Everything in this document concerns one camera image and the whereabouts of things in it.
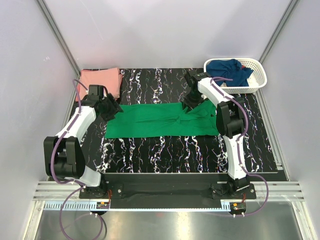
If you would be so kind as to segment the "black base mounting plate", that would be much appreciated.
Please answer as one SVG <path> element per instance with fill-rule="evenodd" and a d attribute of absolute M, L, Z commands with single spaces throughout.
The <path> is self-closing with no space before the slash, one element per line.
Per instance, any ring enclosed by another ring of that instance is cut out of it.
<path fill-rule="evenodd" d="M 244 194 L 220 196 L 228 181 L 227 173 L 106 173 L 107 192 L 99 194 L 81 190 L 82 200 L 119 202 L 136 205 L 188 205 L 208 207 L 218 201 L 240 202 L 256 200 L 254 185 Z"/>

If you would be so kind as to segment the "green t shirt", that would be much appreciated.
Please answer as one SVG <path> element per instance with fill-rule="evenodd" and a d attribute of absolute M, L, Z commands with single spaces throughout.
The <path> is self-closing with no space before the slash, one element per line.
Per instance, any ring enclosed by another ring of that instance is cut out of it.
<path fill-rule="evenodd" d="M 106 124 L 105 138 L 218 136 L 216 107 L 206 100 L 196 108 L 181 103 L 122 105 Z"/>

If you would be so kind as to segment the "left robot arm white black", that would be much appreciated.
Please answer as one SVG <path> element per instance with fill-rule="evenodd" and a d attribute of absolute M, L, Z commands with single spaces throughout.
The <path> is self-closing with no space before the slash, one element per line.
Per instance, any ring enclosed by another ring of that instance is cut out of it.
<path fill-rule="evenodd" d="M 74 115 L 55 136 L 44 139 L 45 171 L 60 185 L 76 183 L 97 198 L 108 193 L 103 175 L 86 165 L 80 142 L 90 125 L 97 119 L 105 123 L 123 110 L 103 85 L 90 85 L 88 93 L 78 102 Z"/>

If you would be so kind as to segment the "blue t shirt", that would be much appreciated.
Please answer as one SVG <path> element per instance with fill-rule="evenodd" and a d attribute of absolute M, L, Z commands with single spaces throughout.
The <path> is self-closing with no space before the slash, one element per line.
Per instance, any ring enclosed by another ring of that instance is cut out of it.
<path fill-rule="evenodd" d="M 227 87 L 248 87 L 248 78 L 254 72 L 253 69 L 246 67 L 241 69 L 242 64 L 236 59 L 230 60 L 212 60 L 206 66 L 206 72 L 211 77 L 224 78 L 229 80 L 215 80 L 218 86 L 225 84 Z"/>

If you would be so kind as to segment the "white perforated plastic basket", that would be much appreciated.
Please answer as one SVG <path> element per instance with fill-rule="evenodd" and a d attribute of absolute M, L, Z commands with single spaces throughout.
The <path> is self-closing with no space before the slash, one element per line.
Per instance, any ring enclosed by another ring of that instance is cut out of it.
<path fill-rule="evenodd" d="M 228 94 L 253 94 L 268 81 L 262 64 L 253 58 L 211 58 L 203 70 Z"/>

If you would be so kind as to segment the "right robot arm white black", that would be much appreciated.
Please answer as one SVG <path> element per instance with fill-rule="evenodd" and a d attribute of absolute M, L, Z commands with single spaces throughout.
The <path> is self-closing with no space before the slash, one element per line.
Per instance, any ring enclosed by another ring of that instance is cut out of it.
<path fill-rule="evenodd" d="M 228 78 L 212 77 L 207 72 L 188 71 L 184 76 L 190 92 L 182 101 L 182 108 L 191 111 L 205 102 L 206 96 L 216 107 L 216 128 L 223 137 L 228 157 L 228 181 L 216 191 L 219 196 L 229 195 L 239 198 L 250 186 L 243 148 L 244 135 L 248 131 L 248 117 L 244 110 L 244 100 L 225 92 L 217 82 Z"/>

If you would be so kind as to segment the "black marble pattern mat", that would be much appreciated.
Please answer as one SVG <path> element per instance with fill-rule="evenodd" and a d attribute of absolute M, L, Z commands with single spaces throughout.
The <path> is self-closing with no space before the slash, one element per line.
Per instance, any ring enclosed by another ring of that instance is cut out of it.
<path fill-rule="evenodd" d="M 185 68 L 122 68 L 119 102 L 131 104 L 179 103 L 189 92 Z M 246 168 L 267 181 L 284 181 L 286 175 L 274 156 L 254 94 L 242 94 L 249 120 L 243 146 Z M 221 136 L 159 136 L 105 138 L 106 124 L 97 119 L 80 146 L 86 164 L 101 173 L 223 174 L 228 169 L 226 145 Z"/>

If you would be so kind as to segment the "folded pink t shirt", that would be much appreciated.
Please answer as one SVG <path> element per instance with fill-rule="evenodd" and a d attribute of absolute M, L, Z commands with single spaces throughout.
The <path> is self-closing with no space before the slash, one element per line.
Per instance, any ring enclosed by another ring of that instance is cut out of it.
<path fill-rule="evenodd" d="M 85 70 L 81 71 L 79 81 L 88 89 L 89 85 L 105 86 L 108 93 L 111 93 L 117 100 L 120 97 L 120 88 L 123 75 L 120 69 L 110 68 L 104 70 Z"/>

